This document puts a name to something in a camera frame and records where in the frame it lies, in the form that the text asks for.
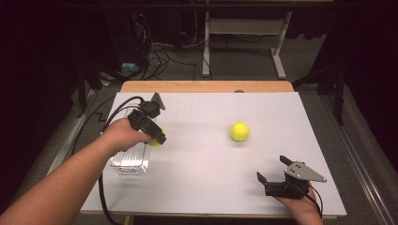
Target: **tennis ball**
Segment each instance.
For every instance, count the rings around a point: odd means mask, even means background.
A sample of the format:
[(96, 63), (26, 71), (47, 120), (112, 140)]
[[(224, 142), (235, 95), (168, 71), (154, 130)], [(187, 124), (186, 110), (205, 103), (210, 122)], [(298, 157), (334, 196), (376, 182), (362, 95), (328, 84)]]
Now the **tennis ball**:
[(243, 122), (236, 122), (231, 126), (231, 137), (238, 142), (243, 142), (249, 136), (249, 127)]
[[(162, 126), (159, 126), (159, 128), (161, 128), (161, 132), (163, 132), (163, 134), (166, 135), (166, 130)], [(161, 144), (158, 142), (158, 140), (155, 139), (153, 142), (149, 142), (148, 145), (152, 147), (157, 147)]]

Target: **white table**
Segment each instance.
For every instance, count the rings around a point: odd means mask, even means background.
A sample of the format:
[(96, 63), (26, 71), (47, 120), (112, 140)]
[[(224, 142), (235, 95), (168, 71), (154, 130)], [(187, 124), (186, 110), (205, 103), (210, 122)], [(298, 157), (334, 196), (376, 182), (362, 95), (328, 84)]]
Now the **white table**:
[[(125, 99), (153, 93), (119, 93)], [(146, 176), (119, 175), (106, 166), (105, 197), (113, 213), (126, 215), (286, 218), (289, 212), (265, 196), (256, 172), (282, 182), (279, 156), (304, 161), (328, 179), (316, 183), (326, 218), (346, 214), (298, 93), (161, 93), (166, 111), (157, 123), (167, 131), (151, 149)], [(251, 130), (235, 142), (229, 128), (244, 121)], [(82, 213), (101, 213), (98, 185)]]

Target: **dark background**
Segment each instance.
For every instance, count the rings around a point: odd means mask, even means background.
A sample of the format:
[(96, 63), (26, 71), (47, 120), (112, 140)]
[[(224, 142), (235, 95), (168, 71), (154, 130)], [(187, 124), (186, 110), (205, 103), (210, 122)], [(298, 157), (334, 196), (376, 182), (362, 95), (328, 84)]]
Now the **dark background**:
[[(352, 44), (358, 46), (348, 51), (352, 57), (346, 71), (346, 84), (380, 146), (397, 169), (398, 97), (395, 86), (398, 82), (398, 47), (395, 27), (398, 20), (393, 6), (392, 1), (372, 1), (365, 14), (367, 20), (357, 17), (353, 11), (300, 10), (293, 13), (286, 36), (296, 38), (304, 34), (306, 38), (314, 38), (328, 34), (314, 69), (342, 57), (342, 48)], [(175, 45), (182, 39), (181, 31), (191, 35), (194, 32), (191, 13), (145, 13), (158, 35)], [(215, 16), (228, 17), (229, 13)], [(279, 14), (271, 11), (267, 15)], [(234, 15), (264, 17), (258, 12)], [(126, 42), (126, 39), (134, 39), (127, 20), (129, 16), (127, 13), (66, 11), (54, 7), (52, 1), (0, 3), (0, 212), (5, 210), (44, 144), (69, 112), (73, 104), (69, 94), (76, 86), (79, 62), (92, 60), (119, 70), (120, 62), (139, 58), (134, 41)], [(198, 13), (197, 20), (200, 32), (204, 13)], [(338, 31), (331, 29), (332, 22), (337, 22), (334, 25), (339, 27)], [(350, 35), (355, 27), (361, 27), (358, 37)], [(98, 72), (97, 68), (84, 68), (85, 78), (89, 80), (96, 80)]]

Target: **hand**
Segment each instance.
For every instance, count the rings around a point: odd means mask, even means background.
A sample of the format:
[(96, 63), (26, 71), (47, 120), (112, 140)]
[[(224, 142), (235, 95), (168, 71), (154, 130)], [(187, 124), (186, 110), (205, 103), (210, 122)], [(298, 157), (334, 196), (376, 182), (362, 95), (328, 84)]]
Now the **hand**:
[(132, 129), (127, 118), (114, 121), (105, 129), (99, 139), (109, 144), (113, 151), (113, 156), (120, 151), (127, 151), (137, 143), (150, 143), (153, 141), (153, 138), (148, 134)]
[[(311, 188), (308, 192), (308, 195), (316, 200), (314, 191)], [(316, 205), (311, 202), (307, 197), (304, 196), (302, 199), (299, 200), (280, 197), (275, 197), (275, 199), (290, 210), (290, 213), (298, 224), (323, 224), (322, 219), (318, 214)]]

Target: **clear plastic container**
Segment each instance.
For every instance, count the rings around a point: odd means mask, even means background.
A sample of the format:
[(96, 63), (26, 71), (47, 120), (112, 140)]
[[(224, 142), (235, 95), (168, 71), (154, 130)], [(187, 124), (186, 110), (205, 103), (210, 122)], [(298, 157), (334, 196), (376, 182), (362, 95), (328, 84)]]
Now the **clear plastic container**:
[[(137, 104), (128, 105), (125, 116), (128, 116)], [(119, 169), (122, 175), (146, 175), (151, 146), (137, 143), (126, 152), (119, 152), (111, 157), (111, 166)]]

